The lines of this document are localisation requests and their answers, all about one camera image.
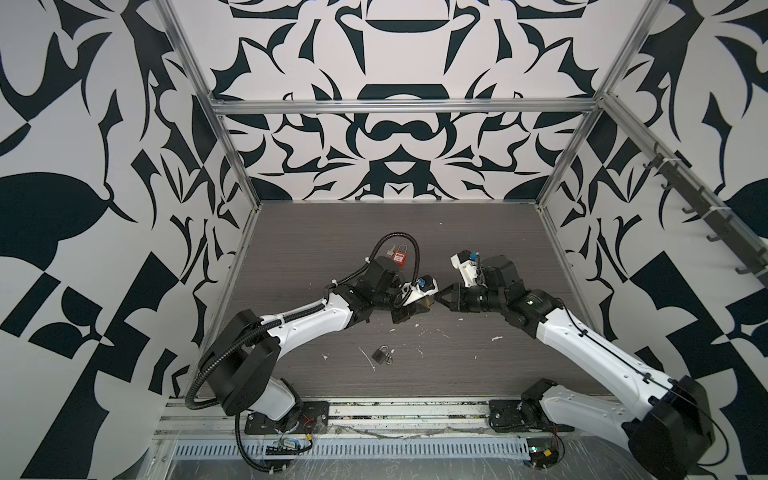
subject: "small black padlock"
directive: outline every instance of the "small black padlock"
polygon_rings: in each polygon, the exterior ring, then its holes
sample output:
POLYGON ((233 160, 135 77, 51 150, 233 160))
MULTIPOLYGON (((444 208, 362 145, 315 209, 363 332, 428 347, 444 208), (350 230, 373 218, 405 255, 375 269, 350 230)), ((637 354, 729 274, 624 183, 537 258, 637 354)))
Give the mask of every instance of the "small black padlock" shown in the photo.
POLYGON ((380 346, 380 347, 379 347, 379 349, 377 349, 377 350, 376 350, 376 351, 373 353, 373 355, 371 355, 371 358, 373 359, 373 361, 374 361, 374 362, 376 362, 376 363, 378 363, 379 365, 381 365, 381 364, 382 364, 382 363, 384 363, 384 362, 385 362, 387 359, 391 358, 391 357, 389 356, 389 347, 388 347, 388 346, 386 346, 386 345, 382 345, 382 346, 380 346))

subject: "padlock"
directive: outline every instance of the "padlock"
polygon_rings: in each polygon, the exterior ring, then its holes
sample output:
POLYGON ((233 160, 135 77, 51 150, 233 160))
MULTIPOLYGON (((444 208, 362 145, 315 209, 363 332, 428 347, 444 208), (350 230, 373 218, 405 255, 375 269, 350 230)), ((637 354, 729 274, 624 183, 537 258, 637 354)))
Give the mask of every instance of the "padlock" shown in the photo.
POLYGON ((398 265, 403 266, 406 263, 407 251, 408 251, 408 246, 405 245, 404 243, 401 244, 399 247, 397 247, 397 251, 395 252, 395 254, 392 255, 392 260, 398 265))
POLYGON ((386 345, 382 345, 379 347, 378 350, 376 350, 372 355, 371 358, 374 362, 381 365, 384 363, 385 360, 387 360, 389 357, 389 347, 386 345))

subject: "metal hook rack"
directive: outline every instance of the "metal hook rack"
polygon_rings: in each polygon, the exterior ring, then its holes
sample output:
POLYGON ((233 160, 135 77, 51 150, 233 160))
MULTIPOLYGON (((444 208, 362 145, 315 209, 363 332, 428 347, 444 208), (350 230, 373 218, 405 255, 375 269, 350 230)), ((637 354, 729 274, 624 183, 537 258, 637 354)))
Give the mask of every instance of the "metal hook rack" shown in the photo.
POLYGON ((644 166, 646 169, 656 168, 667 180, 662 188, 675 189, 688 202, 690 208, 684 208, 684 213, 695 213, 715 232, 707 235, 707 240, 722 241, 739 257, 744 267, 735 268, 738 274, 752 273, 768 286, 768 248, 765 243, 681 159, 657 153, 644 166))

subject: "patterned wallpaper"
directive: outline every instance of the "patterned wallpaper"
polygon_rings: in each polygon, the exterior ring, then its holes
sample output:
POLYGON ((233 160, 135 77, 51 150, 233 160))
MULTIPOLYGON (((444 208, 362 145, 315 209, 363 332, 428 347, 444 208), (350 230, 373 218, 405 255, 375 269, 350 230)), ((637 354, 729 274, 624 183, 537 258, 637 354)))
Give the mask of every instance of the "patterned wallpaper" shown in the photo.
POLYGON ((137 472, 250 205, 151 3, 0 6, 3 478, 137 472))
POLYGON ((768 4, 671 0, 651 34, 618 97, 768 238, 768 4))
MULTIPOLYGON (((591 97, 640 0, 174 0, 220 99, 591 97)), ((231 117, 265 200, 538 196, 577 114, 231 117)))
POLYGON ((231 115, 262 200, 534 200, 578 112, 231 115))
MULTIPOLYGON (((762 237, 766 15, 761 1, 672 0, 617 90, 762 237)), ((647 161, 603 114, 548 205, 558 239, 604 336, 707 389, 728 442, 717 433, 691 475, 768 475, 768 290, 647 161)))
POLYGON ((219 98, 592 95, 639 0, 174 0, 219 98))

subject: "dark gray wood-grain surface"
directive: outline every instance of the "dark gray wood-grain surface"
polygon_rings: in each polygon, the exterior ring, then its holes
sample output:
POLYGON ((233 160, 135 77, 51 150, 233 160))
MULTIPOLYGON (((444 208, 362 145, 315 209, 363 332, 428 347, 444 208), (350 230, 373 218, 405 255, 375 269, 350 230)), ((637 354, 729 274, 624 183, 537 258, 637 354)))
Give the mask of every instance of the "dark gray wood-grain surface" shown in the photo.
MULTIPOLYGON (((362 265, 386 233, 413 235, 420 274, 443 288, 461 280, 451 255, 506 255, 527 288, 561 297, 580 314, 541 220, 530 204, 263 205, 224 322, 235 313, 278 313, 317 300, 331 279, 362 265)), ((388 242, 384 254, 395 243, 388 242)), ((409 246, 403 277, 414 264, 409 246)), ((499 314, 432 311, 393 325, 389 313, 330 333, 286 354, 275 377, 305 397, 517 395, 540 378, 587 394, 606 390, 560 353, 509 326, 499 314), (392 365, 371 367, 381 345, 392 365)))

